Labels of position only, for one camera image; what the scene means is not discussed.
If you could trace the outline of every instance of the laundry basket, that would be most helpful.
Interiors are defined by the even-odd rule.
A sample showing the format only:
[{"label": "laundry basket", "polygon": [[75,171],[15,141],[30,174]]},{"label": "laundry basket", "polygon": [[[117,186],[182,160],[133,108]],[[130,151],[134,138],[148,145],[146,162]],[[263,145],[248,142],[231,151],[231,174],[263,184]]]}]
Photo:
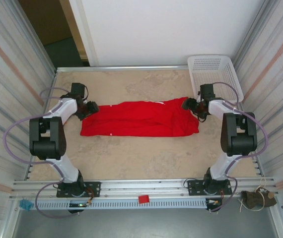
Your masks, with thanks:
[{"label": "laundry basket", "polygon": [[[188,58],[188,67],[196,99],[198,98],[200,85],[224,82],[235,88],[239,95],[239,102],[243,100],[243,92],[229,57],[218,55],[191,56]],[[236,95],[230,87],[215,84],[213,89],[216,97],[236,103]]]}]

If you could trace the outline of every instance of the white wall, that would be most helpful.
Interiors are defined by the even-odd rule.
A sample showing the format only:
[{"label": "white wall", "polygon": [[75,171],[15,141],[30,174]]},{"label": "white wall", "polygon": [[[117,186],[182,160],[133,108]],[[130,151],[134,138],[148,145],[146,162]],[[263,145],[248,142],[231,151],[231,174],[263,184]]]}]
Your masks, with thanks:
[{"label": "white wall", "polygon": [[92,66],[234,57],[263,0],[70,0]]}]

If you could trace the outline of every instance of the corrugated metal wall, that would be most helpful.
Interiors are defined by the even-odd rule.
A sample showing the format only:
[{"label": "corrugated metal wall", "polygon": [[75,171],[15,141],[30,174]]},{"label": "corrugated metal wall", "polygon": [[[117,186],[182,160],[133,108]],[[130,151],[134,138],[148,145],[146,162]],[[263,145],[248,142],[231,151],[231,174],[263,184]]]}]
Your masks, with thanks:
[{"label": "corrugated metal wall", "polygon": [[[283,206],[283,0],[273,5],[236,71],[244,110],[254,112],[269,134],[259,161],[265,175],[276,179]],[[261,131],[258,138],[261,148]]]},{"label": "corrugated metal wall", "polygon": [[[14,0],[0,0],[0,223],[15,179],[24,179],[26,166],[5,151],[2,135],[13,122],[43,112],[38,93],[50,87],[54,68]],[[14,128],[8,142],[13,152],[30,160],[29,128]]]}]

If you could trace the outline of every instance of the red cloth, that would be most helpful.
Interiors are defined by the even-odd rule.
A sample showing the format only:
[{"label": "red cloth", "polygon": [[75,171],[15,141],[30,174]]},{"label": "red cloth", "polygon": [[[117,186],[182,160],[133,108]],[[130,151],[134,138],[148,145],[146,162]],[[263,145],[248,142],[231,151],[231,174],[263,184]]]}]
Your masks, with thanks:
[{"label": "red cloth", "polygon": [[199,121],[181,108],[187,98],[100,106],[82,122],[81,135],[175,137],[198,133]]}]

